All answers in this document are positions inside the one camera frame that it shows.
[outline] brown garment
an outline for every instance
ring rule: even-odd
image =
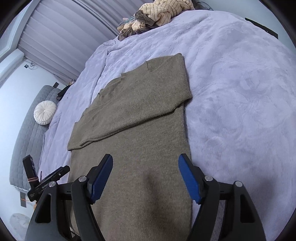
[[[178,156],[190,154],[184,101],[191,97],[182,55],[160,57],[108,83],[75,123],[69,182],[113,156],[92,205],[106,240],[186,240],[192,203]]]

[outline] black robotic device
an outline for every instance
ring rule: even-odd
[[[30,162],[26,158],[26,174],[29,174],[28,179],[34,180],[32,178],[36,178],[36,173],[34,166],[30,166],[31,157]],[[266,241],[259,215],[241,182],[226,184],[205,176],[186,154],[180,155],[178,165],[191,198],[201,205],[187,241],[210,241],[220,200],[226,201],[220,241]],[[98,166],[72,183],[57,184],[58,177],[69,172],[70,168],[66,166],[40,183],[32,184],[35,186],[29,193],[32,194],[31,199],[38,200],[38,205],[31,218],[25,241],[73,240],[66,200],[72,200],[81,240],[105,241],[91,205],[101,197],[112,168],[113,158],[106,154]]]

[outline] silver screw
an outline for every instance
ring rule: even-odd
[[[242,187],[242,183],[241,183],[240,181],[236,181],[236,182],[235,182],[235,185],[236,185],[237,187],[239,187],[239,188]]]
[[[86,181],[86,176],[81,176],[80,178],[78,178],[79,182],[84,182]]]
[[[54,187],[54,186],[55,186],[55,182],[50,182],[50,183],[48,184],[48,186],[49,186],[50,188]]]
[[[213,181],[213,177],[211,176],[205,176],[205,180],[210,182],[210,181]]]

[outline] curtain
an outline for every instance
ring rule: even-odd
[[[122,18],[134,15],[146,2],[154,0],[74,0],[94,11],[107,25],[116,30]]]
[[[75,1],[42,0],[27,22],[18,48],[69,83],[78,78],[96,48],[116,35]]]

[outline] pile of clothes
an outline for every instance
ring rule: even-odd
[[[118,40],[165,25],[184,10],[194,10],[191,0],[155,0],[145,3],[132,18],[117,28],[120,31]]]

